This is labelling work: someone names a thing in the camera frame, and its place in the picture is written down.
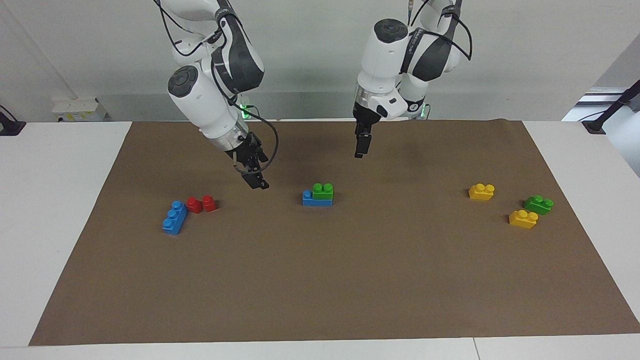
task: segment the white table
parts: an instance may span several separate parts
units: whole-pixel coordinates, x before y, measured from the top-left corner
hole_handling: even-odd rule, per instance
[[[525,125],[637,318],[640,179],[580,124]],[[640,359],[640,334],[28,348],[130,126],[28,124],[0,138],[0,359]]]

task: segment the wall socket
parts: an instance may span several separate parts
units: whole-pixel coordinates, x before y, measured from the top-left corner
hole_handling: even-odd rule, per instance
[[[63,121],[104,121],[107,111],[94,97],[54,101],[53,115]]]

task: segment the stacked blocks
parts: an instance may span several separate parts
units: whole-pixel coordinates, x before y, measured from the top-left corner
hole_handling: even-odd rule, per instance
[[[326,183],[324,185],[317,183],[314,184],[310,190],[305,190],[302,193],[302,205],[303,206],[331,206],[333,205],[333,185]]]
[[[526,210],[516,210],[509,215],[509,224],[530,229],[538,223],[538,214]]]
[[[493,197],[493,192],[495,191],[495,187],[491,184],[475,184],[471,186],[469,189],[469,198],[473,200],[483,200],[487,201]]]
[[[213,201],[213,197],[211,197],[211,195],[204,195],[204,197],[202,197],[202,205],[208,213],[217,209],[216,202]]]
[[[171,204],[171,210],[166,214],[166,219],[162,222],[162,230],[169,235],[178,235],[187,212],[185,204],[174,201]]]
[[[194,198],[194,197],[190,197],[187,199],[187,209],[192,212],[192,213],[196,213],[199,214],[202,211],[202,201]]]
[[[543,199],[540,195],[535,195],[528,198],[524,202],[524,208],[533,211],[538,215],[546,215],[553,208],[554,202],[551,199]]]

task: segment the black clamp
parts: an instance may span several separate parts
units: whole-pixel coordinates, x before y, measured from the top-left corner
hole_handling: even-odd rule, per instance
[[[355,157],[362,159],[365,154],[369,153],[369,146],[371,144],[371,126],[379,122],[382,116],[356,102],[353,106],[353,117],[356,118]]]
[[[234,167],[237,170],[239,170],[237,162],[243,165],[245,170],[241,171],[242,178],[252,189],[269,188],[269,183],[264,180],[260,171],[260,163],[269,161],[269,158],[264,154],[262,142],[258,136],[249,132],[239,147],[225,152],[234,160]]]

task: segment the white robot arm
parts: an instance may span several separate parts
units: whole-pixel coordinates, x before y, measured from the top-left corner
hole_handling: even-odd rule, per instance
[[[429,81],[458,64],[461,49],[453,36],[460,23],[461,6],[462,0],[425,0],[419,10],[425,10],[420,16],[425,28],[408,27],[394,19],[376,23],[362,57],[353,108],[356,158],[369,152],[373,124],[402,114],[416,117]],[[464,54],[470,60],[470,54]],[[402,80],[396,85],[398,74]]]
[[[235,109],[234,99],[260,85],[264,66],[233,7],[228,0],[154,1],[161,12],[167,9],[184,20],[213,21],[210,33],[193,32],[173,43],[173,56],[183,66],[169,79],[169,94],[206,138],[243,164],[244,170],[239,171],[251,188],[269,188],[262,171],[270,162],[260,167],[269,159],[260,139]]]

